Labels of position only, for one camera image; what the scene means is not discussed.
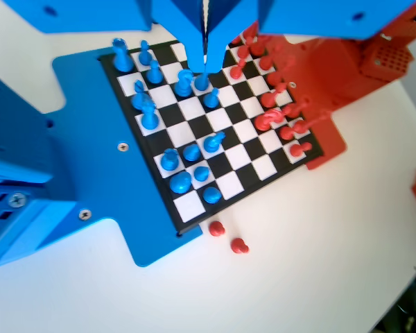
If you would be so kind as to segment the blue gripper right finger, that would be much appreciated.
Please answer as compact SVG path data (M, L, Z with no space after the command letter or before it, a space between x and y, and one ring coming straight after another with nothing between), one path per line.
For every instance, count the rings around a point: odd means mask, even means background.
M223 68L226 46L258 18L258 1L212 0L208 3L206 72Z

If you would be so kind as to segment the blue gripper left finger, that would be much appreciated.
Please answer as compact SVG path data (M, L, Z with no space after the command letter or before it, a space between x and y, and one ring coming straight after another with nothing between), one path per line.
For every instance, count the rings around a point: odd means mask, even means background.
M202 1L152 1L151 14L184 45L191 71L205 71L205 26Z

